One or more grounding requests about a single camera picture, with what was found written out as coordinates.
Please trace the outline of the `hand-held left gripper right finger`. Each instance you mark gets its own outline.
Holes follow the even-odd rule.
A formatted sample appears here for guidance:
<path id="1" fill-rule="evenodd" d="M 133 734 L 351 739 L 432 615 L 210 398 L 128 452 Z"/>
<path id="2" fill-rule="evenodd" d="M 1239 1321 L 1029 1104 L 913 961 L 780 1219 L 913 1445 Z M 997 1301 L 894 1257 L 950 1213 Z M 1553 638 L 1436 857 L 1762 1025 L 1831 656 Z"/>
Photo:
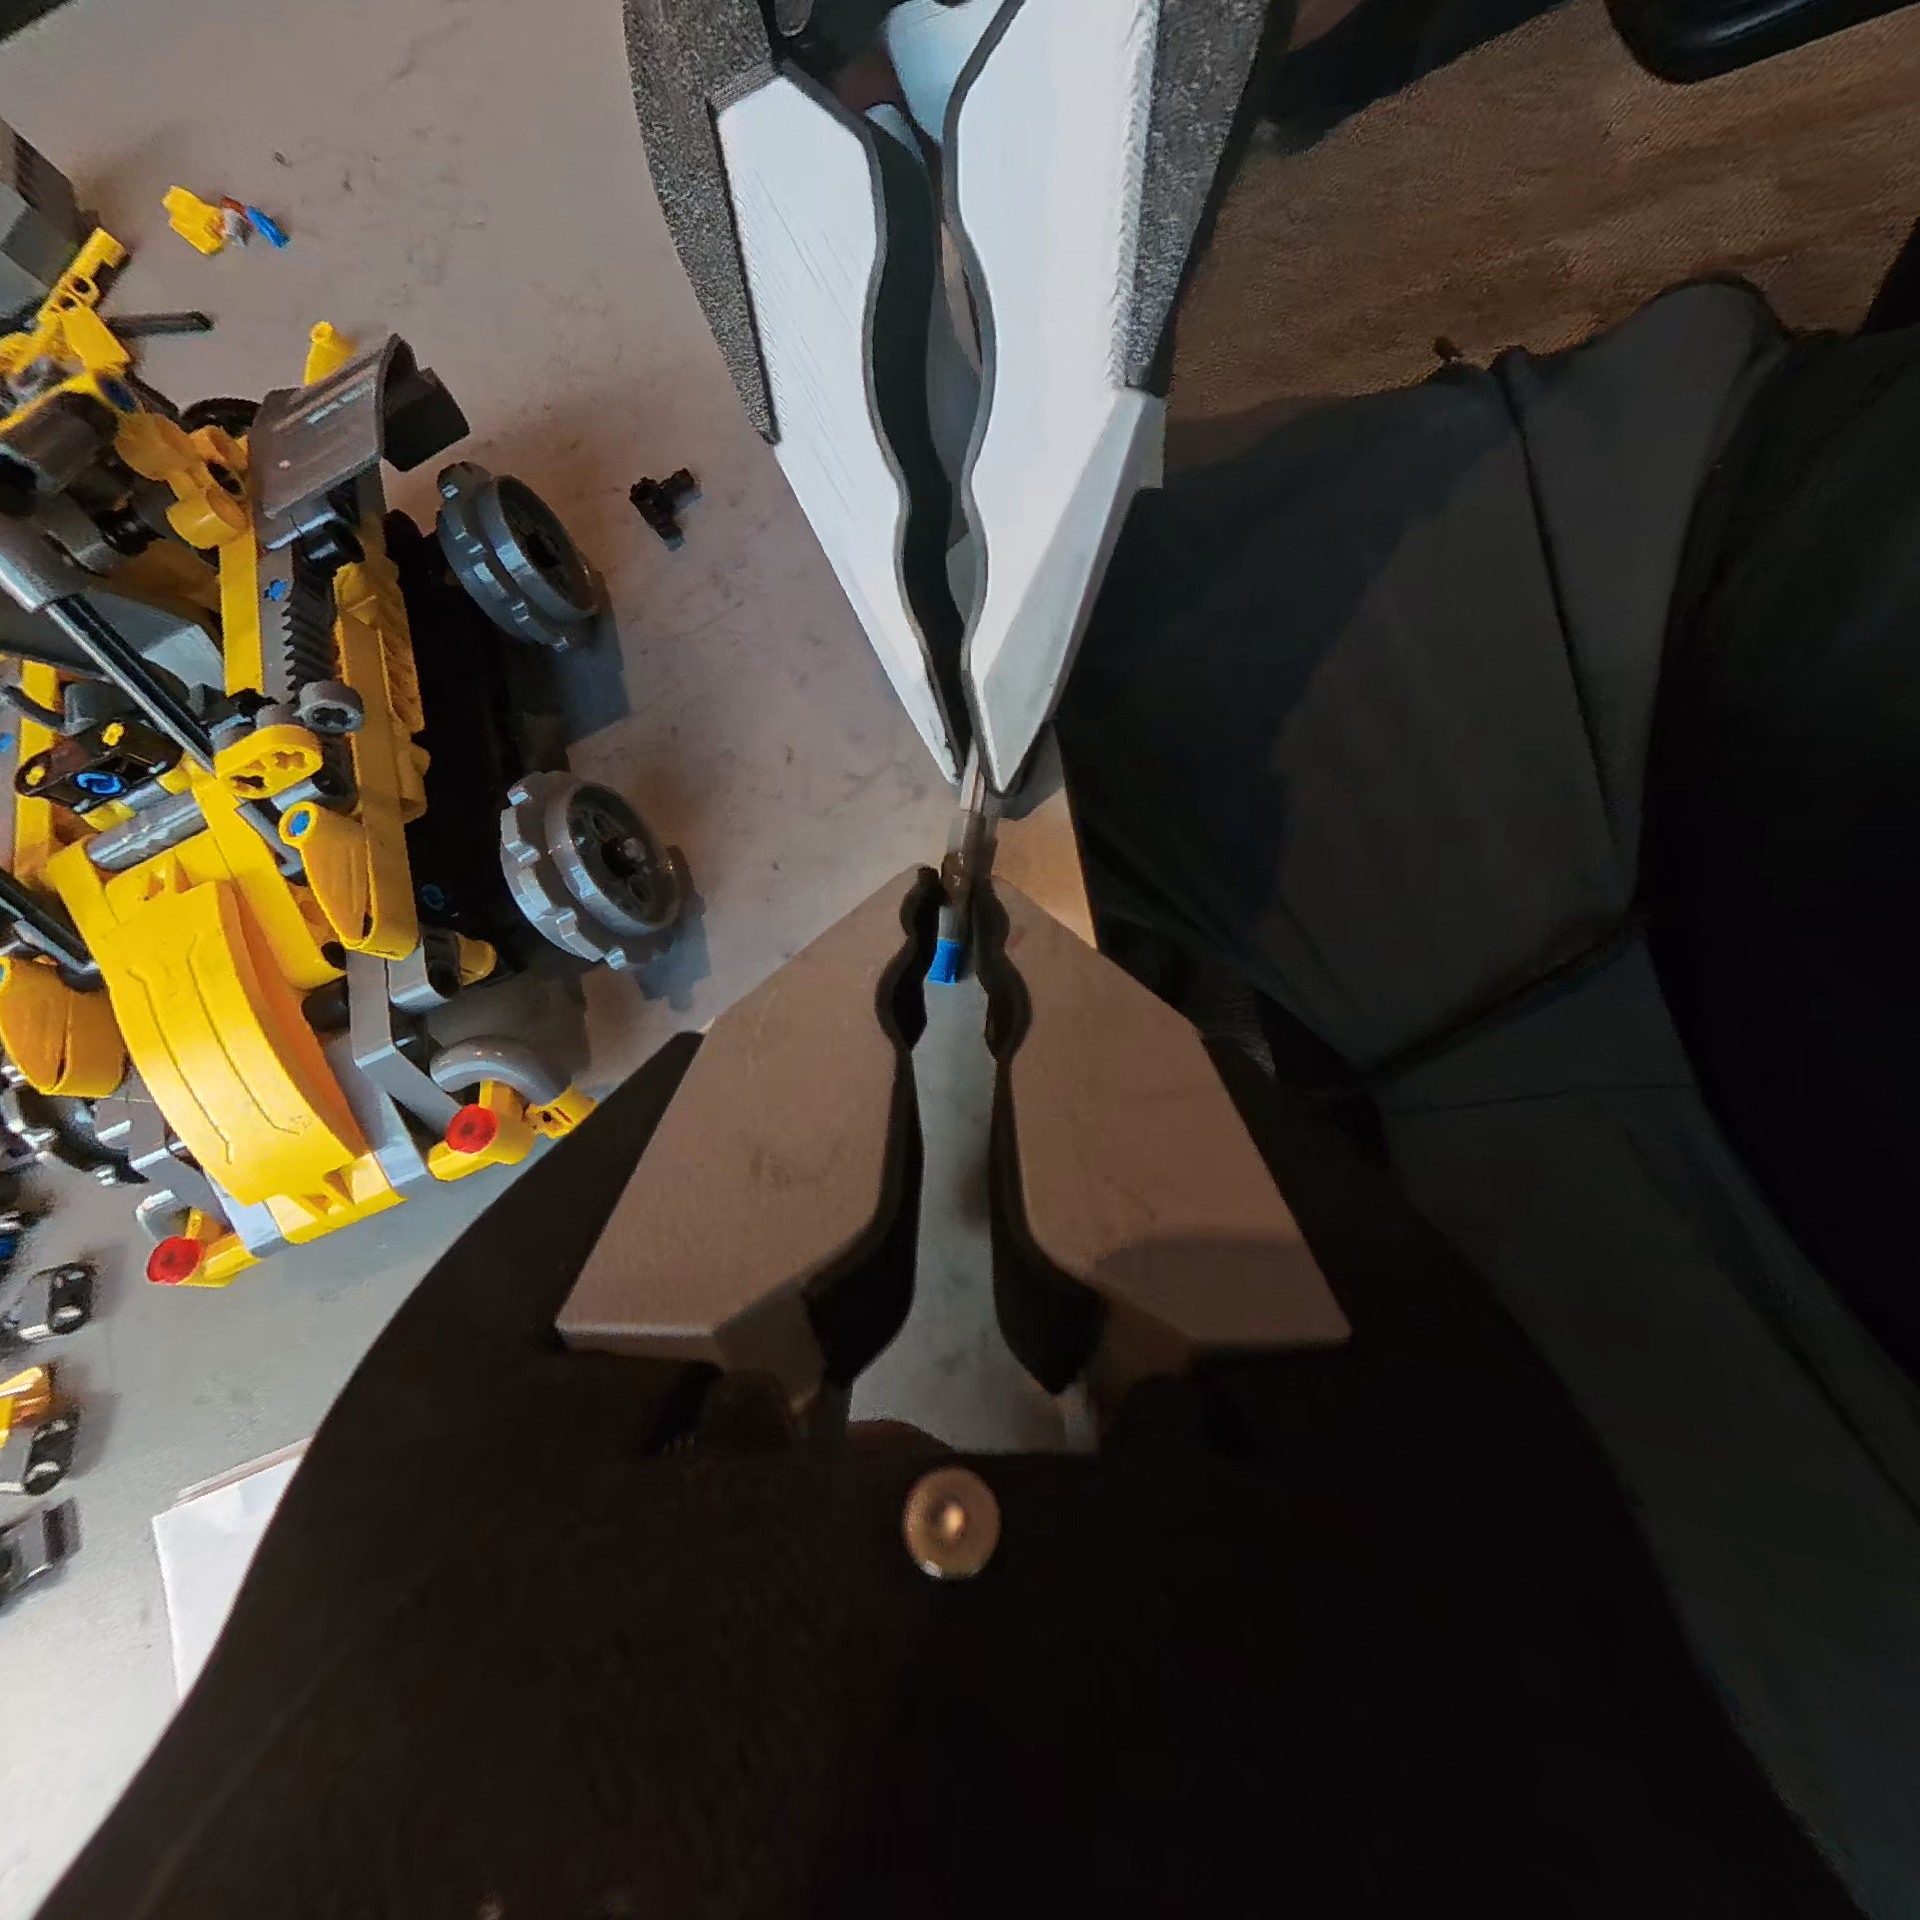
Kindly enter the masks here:
<path id="1" fill-rule="evenodd" d="M 1145 1383 L 1353 1337 L 1190 1021 L 1005 879 L 975 896 L 992 1297 L 1092 1430 Z"/>

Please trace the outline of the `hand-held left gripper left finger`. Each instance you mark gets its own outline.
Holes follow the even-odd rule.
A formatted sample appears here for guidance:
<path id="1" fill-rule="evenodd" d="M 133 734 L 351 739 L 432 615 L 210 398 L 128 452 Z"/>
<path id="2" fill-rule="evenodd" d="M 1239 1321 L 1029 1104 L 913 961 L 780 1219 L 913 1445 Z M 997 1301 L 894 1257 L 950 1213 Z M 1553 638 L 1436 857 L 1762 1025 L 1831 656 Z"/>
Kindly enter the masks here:
<path id="1" fill-rule="evenodd" d="M 700 1037 L 560 1310 L 574 1350 L 840 1393 L 901 1329 L 944 892 L 889 878 Z"/>

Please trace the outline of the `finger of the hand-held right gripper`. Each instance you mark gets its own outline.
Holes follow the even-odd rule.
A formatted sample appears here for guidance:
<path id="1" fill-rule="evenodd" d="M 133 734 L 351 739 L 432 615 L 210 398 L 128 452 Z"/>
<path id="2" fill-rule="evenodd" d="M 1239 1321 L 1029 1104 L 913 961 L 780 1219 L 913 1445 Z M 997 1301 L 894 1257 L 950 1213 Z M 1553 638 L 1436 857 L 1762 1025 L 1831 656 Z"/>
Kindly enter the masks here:
<path id="1" fill-rule="evenodd" d="M 927 405 L 944 252 L 921 143 L 797 65 L 738 92 L 713 131 L 775 459 L 927 753 L 960 766 L 952 484 Z"/>
<path id="2" fill-rule="evenodd" d="M 989 787 L 1040 745 L 1164 425 L 1126 359 L 1158 30 L 1154 3 L 1004 5 L 945 108 L 982 377 L 961 678 Z"/>

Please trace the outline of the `toy brick instruction booklet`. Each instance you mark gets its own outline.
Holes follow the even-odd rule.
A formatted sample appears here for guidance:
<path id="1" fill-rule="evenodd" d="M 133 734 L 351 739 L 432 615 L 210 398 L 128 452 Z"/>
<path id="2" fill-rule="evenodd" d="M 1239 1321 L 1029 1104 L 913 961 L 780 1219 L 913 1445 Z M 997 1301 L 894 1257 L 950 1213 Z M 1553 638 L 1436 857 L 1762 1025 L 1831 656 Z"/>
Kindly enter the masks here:
<path id="1" fill-rule="evenodd" d="M 230 1615 L 308 1439 L 198 1480 L 150 1520 L 176 1700 L 185 1700 Z"/>

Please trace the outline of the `grey desk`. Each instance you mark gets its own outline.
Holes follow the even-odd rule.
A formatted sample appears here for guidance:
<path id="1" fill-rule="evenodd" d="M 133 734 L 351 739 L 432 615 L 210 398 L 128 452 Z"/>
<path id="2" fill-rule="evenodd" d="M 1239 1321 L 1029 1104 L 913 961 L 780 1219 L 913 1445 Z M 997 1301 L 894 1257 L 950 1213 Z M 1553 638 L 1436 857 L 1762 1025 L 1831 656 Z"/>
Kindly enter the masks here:
<path id="1" fill-rule="evenodd" d="M 557 1003 L 605 1088 L 756 985 L 879 879 L 940 854 L 945 792 L 777 459 L 745 417 L 645 158 L 622 5 L 64 5 L 5 41 L 5 121 L 133 252 L 176 400 L 292 379 L 305 332 L 405 336 L 602 571 L 622 667 L 588 665 L 576 764 L 687 857 L 704 918 L 662 979 Z M 245 216 L 168 231 L 185 185 Z M 689 468 L 666 550 L 628 486 Z M 312 1432 L 432 1260 L 504 1180 L 370 1233 L 176 1294 L 133 1261 L 129 1199 L 58 1168 L 48 1257 L 100 1261 L 64 1348 L 81 1403 L 80 1550 L 5 1609 L 5 1916 L 32 1916 L 176 1710 L 152 1517 Z"/>

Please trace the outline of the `person's black clothing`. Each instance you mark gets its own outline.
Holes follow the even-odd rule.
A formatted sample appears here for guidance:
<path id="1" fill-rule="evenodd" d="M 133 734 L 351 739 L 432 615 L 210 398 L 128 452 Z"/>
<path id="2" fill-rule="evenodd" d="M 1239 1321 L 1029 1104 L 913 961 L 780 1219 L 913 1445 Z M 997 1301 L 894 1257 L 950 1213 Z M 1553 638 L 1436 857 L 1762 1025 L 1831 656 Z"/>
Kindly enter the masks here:
<path id="1" fill-rule="evenodd" d="M 1129 1407 L 1253 1524 L 1232 1799 L 1321 1913 L 1916 1916 L 1916 303 L 1701 279 L 1133 510 L 1100 943 L 1350 1339 Z"/>

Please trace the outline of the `yellow toy brick vehicle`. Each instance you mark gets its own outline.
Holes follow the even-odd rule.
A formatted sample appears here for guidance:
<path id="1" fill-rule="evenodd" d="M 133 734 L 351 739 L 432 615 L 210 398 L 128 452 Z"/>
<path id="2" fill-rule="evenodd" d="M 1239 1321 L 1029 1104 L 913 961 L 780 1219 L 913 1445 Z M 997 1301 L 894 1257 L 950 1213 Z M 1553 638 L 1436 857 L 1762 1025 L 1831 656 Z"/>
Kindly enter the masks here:
<path id="1" fill-rule="evenodd" d="M 641 968 L 687 881 L 560 759 L 601 576 L 410 344 L 176 407 L 100 289 L 5 321 L 5 1128 L 218 1286 L 572 1133 L 576 1070 L 433 1019 Z"/>

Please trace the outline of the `grey toy battery hub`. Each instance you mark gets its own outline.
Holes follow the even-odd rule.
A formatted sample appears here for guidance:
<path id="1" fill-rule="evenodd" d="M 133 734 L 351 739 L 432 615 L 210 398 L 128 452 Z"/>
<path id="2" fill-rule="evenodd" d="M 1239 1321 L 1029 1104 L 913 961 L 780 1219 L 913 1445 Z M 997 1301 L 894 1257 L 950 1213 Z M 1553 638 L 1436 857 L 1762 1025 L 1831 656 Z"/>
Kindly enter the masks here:
<path id="1" fill-rule="evenodd" d="M 1 325 L 39 311 L 87 229 L 72 182 L 28 136 L 1 124 Z"/>

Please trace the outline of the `pile of loose toy bricks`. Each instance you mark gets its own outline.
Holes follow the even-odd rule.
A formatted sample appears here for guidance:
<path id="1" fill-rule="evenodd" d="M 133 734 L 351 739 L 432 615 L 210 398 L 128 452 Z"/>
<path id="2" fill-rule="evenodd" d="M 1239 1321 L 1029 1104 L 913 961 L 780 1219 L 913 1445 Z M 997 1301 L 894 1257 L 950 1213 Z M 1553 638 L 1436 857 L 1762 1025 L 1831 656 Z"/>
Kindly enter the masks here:
<path id="1" fill-rule="evenodd" d="M 58 1499 L 80 1445 L 80 1403 L 58 1375 L 62 1345 L 98 1307 L 100 1270 L 81 1254 L 48 1257 L 52 1211 L 29 1183 L 28 1148 L 1 1149 L 1 1601 L 52 1575 L 77 1548 Z"/>

